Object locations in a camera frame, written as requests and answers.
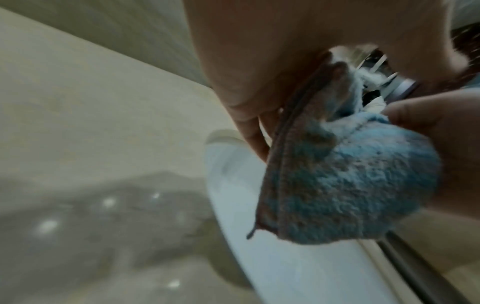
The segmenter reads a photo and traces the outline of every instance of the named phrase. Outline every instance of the terry cloth fabric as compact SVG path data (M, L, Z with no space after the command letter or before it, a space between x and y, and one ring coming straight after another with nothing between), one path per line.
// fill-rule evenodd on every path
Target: terry cloth fabric
M329 59L287 103L248 238L378 239L433 195L441 160L430 140L362 111L362 87Z

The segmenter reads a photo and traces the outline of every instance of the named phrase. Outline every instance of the gray wall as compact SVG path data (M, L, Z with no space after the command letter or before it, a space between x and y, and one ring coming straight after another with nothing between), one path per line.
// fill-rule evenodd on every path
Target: gray wall
M201 84L208 84L182 0L0 0L0 6Z

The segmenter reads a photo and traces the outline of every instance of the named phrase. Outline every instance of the hand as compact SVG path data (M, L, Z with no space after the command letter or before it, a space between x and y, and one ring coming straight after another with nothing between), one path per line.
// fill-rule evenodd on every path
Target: hand
M480 219L480 89L394 102L383 113L429 136L442 158L441 182L429 207Z
M451 78L468 60L450 38L448 0L184 0L203 69L263 159L283 106L337 45L374 43L416 80Z

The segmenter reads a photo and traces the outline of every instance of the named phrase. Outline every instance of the washcloth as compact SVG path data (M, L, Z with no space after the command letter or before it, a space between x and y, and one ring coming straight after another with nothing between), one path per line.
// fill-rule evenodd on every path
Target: washcloth
M379 239L431 198L442 164L429 138L363 111L362 87L330 58L286 104L248 238Z

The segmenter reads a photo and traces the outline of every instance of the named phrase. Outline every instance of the striped towel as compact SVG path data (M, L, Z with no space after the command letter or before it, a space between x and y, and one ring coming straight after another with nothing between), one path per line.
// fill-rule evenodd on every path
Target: striped towel
M248 238L378 239L431 198L442 164L429 138L362 111L362 87L329 60L288 102Z

